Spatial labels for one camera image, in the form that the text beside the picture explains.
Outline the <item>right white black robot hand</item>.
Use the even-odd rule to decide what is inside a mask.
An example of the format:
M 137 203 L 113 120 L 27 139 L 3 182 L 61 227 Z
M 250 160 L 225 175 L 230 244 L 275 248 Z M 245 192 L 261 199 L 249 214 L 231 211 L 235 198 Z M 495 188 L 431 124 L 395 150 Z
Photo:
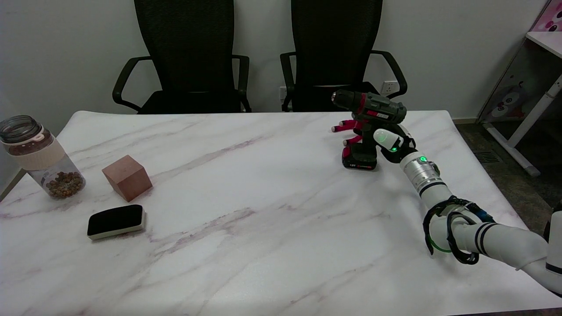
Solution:
M 387 124 L 373 134 L 383 157 L 391 163 L 399 164 L 408 154 L 417 151 L 416 142 L 409 131 L 401 124 Z

